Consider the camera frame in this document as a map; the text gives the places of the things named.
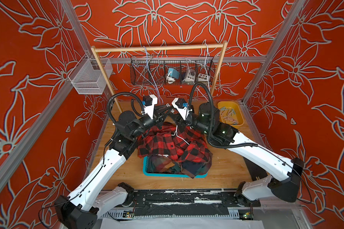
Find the red black plaid shirt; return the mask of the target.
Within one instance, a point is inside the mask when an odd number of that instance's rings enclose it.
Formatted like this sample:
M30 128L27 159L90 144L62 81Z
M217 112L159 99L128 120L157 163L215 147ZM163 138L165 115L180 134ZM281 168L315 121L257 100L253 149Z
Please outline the red black plaid shirt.
M149 157L151 170L156 173L179 173L191 177L207 173L212 166L213 154L204 135L186 127L184 131L191 143L180 148L172 142L172 126L174 124L165 122L161 129L152 127L138 137L138 157Z

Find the white wire hanger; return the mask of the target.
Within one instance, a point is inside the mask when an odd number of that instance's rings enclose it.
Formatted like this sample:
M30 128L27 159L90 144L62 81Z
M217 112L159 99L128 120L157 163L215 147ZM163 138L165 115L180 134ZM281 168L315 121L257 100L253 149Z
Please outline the white wire hanger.
M178 126L171 127L171 138L172 138L172 142L180 148L186 148L191 143L191 141L186 135L186 132L184 130L181 132L178 129Z
M131 57L131 83L142 88L149 87L155 92L157 98L163 101L159 88L164 83L164 77L159 75L159 60L153 60L154 54L149 53L146 46L142 47L142 51L145 54L144 60L142 60L141 54Z
M209 52L209 47L208 47L208 44L205 44L206 46L206 55L205 55L205 61L203 64L201 63L198 63L196 61L193 61L193 60L189 60L187 57L185 58L186 59L186 63L187 64L193 64L195 65L195 67L197 68L198 65L200 65L204 70L205 70L205 74L206 75L209 75L210 76L210 69L211 69L211 64L213 63L213 59L211 59L211 63L210 63L210 66L209 68L207 67L207 64L208 64L208 56L210 55L210 52ZM207 87L209 89L209 92L211 93L211 84L208 83L207 84Z

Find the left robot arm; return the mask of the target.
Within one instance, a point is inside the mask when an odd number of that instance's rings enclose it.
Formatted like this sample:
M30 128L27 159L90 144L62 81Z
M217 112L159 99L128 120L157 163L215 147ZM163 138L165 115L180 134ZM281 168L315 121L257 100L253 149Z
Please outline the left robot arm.
M141 113L127 110L116 120L112 115L117 97L133 96L140 105ZM100 162L67 196L59 196L54 204L58 220L68 229L91 229L96 221L112 208L123 203L133 202L133 188L126 183L117 185L107 194L100 192L114 173L129 159L138 146L138 138L147 134L152 127L161 128L164 120L172 111L170 105L157 104L155 95L139 99L129 92L113 95L107 103L107 113L115 132L106 144L106 150Z

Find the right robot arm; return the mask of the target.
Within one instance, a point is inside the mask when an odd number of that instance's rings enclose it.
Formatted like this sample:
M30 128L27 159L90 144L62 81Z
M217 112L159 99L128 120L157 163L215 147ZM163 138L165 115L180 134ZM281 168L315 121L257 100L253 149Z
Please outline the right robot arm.
M200 105L198 114L193 112L191 98L188 101L175 98L172 106L178 111L174 116L178 125L198 130L206 135L206 140L212 147L234 152L268 172L264 178L240 183L235 192L238 205L245 206L255 200L270 197L277 197L288 203L297 200L304 168L301 159L276 154L231 125L220 122L219 110L210 94L208 101Z

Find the white power adapter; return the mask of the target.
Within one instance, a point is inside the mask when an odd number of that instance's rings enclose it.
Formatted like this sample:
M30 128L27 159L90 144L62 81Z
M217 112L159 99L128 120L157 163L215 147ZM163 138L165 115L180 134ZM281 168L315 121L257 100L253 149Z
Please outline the white power adapter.
M182 74L182 82L188 85L193 85L196 79L196 71L193 69L188 69Z

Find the white dotted box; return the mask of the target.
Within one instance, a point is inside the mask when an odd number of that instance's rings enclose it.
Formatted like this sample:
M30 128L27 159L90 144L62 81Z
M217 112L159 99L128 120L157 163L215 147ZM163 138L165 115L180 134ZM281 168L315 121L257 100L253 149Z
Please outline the white dotted box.
M208 83L210 83L210 76L206 75L206 74L199 73L198 77L197 77L197 80L199 82L203 82L203 83L208 84Z

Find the yellow plastic tray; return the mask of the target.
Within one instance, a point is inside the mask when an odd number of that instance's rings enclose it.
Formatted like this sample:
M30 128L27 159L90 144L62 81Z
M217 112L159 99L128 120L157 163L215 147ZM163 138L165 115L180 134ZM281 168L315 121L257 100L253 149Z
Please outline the yellow plastic tray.
M220 111L220 121L222 123L238 127L244 124L244 118L241 113L239 104L234 101L218 102L218 109Z

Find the white mesh basket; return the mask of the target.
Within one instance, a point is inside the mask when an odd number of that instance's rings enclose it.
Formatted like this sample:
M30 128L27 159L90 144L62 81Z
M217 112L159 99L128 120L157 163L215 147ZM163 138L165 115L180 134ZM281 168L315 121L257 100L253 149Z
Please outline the white mesh basket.
M110 95L110 89L96 61L83 58L68 75L72 86L82 95Z

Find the wooden hanging rack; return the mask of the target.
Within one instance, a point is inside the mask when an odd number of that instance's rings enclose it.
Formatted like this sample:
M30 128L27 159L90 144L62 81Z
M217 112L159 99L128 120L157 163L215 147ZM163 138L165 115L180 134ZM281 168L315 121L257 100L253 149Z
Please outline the wooden hanging rack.
M215 49L221 48L218 63L216 66L215 76L213 78L213 84L210 88L209 95L213 96L214 91L216 88L217 80L220 74L221 66L223 63L223 59L226 53L228 42L223 41L222 44L200 44L200 45L175 45L175 46L151 46L151 47L121 47L121 48L96 48L95 46L91 47L91 51L93 53L94 59L96 60L102 75L107 83L108 89L110 90L111 94L114 95L115 92L110 84L110 80L108 75L106 74L106 70L104 68L103 63L101 62L99 53L103 52L138 52L138 51L145 51L145 54L148 55L148 51L170 51L170 50L192 50L192 49Z

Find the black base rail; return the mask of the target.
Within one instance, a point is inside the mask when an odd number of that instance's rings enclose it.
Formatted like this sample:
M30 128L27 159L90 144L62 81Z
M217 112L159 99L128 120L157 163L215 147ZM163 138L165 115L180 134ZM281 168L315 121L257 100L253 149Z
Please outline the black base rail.
M118 205L105 217L117 220L210 218L252 220L258 200L239 199L235 189L136 190L130 205Z

